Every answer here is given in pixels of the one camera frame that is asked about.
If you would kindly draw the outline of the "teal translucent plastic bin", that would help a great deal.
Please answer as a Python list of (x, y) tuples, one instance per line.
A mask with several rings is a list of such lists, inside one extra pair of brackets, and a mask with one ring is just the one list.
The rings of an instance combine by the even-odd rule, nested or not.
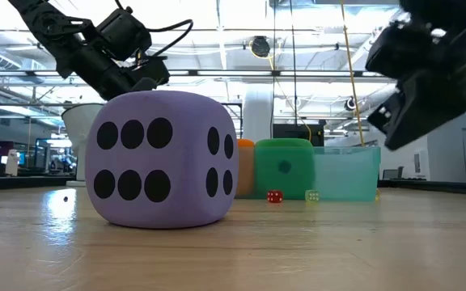
[(315, 189), (320, 201), (373, 201), (379, 147), (314, 147)]

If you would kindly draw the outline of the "green foam die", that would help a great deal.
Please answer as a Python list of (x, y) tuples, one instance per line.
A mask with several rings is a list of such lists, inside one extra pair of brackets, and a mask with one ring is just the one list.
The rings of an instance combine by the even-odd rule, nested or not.
[(266, 198), (269, 190), (283, 193), (285, 200), (304, 200), (315, 189), (315, 152), (312, 143), (299, 138), (258, 141), (254, 148), (254, 199)]

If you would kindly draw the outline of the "orange foam die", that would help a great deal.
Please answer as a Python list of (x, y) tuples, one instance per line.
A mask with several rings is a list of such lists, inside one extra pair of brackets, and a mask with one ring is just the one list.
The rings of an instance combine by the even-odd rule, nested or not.
[(248, 196), (254, 185), (254, 142), (239, 139), (239, 174), (236, 197)]

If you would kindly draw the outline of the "black wall screen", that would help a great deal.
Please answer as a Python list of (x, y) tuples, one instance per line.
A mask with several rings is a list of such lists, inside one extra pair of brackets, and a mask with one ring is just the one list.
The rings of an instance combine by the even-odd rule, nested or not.
[(301, 138), (313, 146), (324, 146), (324, 126), (322, 124), (274, 124), (273, 138)]

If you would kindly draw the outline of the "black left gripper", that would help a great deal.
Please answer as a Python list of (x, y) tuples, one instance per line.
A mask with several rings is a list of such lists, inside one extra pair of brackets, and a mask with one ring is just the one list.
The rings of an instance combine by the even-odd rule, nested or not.
[(66, 73), (77, 74), (106, 101), (127, 92), (155, 90), (170, 78), (162, 57), (138, 50), (118, 61), (104, 51), (103, 43), (68, 44)]

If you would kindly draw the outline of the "purple foam die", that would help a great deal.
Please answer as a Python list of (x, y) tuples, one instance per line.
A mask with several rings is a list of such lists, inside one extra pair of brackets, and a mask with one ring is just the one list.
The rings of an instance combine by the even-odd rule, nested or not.
[(220, 102), (183, 91), (138, 91), (108, 101), (87, 136), (85, 178), (96, 212), (146, 229), (203, 226), (235, 198), (239, 151)]

